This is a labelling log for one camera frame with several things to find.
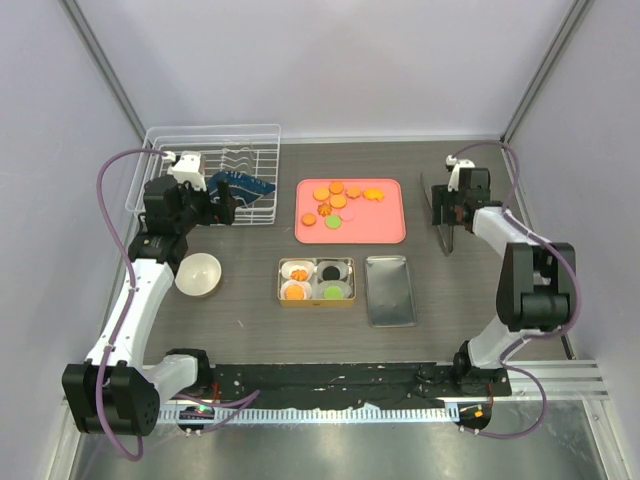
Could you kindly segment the silver tin lid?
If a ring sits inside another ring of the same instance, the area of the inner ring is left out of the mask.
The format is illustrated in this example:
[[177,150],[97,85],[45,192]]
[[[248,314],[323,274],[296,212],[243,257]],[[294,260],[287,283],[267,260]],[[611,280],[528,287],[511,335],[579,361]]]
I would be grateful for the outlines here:
[[405,256],[370,256],[365,260],[369,323],[374,328],[417,324],[410,269]]

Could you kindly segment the large orange round cookie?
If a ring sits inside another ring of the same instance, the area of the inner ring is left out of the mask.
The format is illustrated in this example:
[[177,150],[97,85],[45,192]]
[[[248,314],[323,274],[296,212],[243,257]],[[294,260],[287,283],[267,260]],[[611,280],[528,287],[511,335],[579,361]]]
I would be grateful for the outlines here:
[[284,298],[286,300],[305,300],[306,291],[304,287],[299,284],[291,284],[284,290]]

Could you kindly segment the black round cookie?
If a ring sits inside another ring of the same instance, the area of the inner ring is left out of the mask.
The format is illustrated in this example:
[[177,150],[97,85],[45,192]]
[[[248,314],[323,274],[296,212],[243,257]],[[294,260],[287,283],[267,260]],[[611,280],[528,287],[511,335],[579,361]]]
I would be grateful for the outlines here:
[[336,266],[328,266],[323,270],[322,278],[324,281],[339,280],[341,278],[341,271]]

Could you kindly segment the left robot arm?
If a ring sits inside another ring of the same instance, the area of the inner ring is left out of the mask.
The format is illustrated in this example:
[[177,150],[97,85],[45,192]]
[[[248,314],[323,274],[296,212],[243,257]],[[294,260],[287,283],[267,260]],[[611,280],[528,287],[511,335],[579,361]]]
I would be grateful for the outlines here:
[[225,180],[209,194],[189,180],[163,175],[145,185],[144,204],[140,229],[125,254],[126,279],[107,325],[86,359],[67,365],[62,375],[82,433],[147,436],[165,402],[179,393],[200,399],[212,389],[203,350],[172,349],[149,370],[143,357],[172,286],[194,298],[219,286],[220,262],[210,254],[188,254],[187,236],[198,225],[232,224],[236,202]]

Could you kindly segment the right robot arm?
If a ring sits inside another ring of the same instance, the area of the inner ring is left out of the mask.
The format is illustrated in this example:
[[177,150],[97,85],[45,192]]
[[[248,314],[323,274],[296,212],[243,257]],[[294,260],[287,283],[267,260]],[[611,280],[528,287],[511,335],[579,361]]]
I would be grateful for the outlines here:
[[460,227],[502,260],[495,317],[463,343],[449,370],[455,389],[472,395],[498,382],[506,361],[528,342],[563,334],[577,318],[580,295],[573,246],[536,234],[493,200],[488,169],[460,160],[448,170],[448,182],[426,194],[444,254],[452,253]]

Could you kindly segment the metal tongs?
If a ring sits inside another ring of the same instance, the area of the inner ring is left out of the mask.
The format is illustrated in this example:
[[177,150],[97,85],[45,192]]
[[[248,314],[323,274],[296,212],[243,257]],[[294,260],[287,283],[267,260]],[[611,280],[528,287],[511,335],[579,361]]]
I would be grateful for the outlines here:
[[420,183],[421,186],[423,188],[423,192],[424,192],[424,196],[425,196],[425,201],[426,201],[426,205],[427,205],[427,210],[428,210],[428,220],[430,221],[431,227],[435,230],[437,238],[438,238],[438,243],[439,246],[443,252],[443,254],[448,257],[451,255],[451,253],[453,252],[454,249],[454,230],[453,230],[453,226],[434,226],[432,224],[432,210],[431,210],[431,187],[433,185],[431,185],[428,180],[427,180],[427,176],[425,175],[424,172],[420,173]]

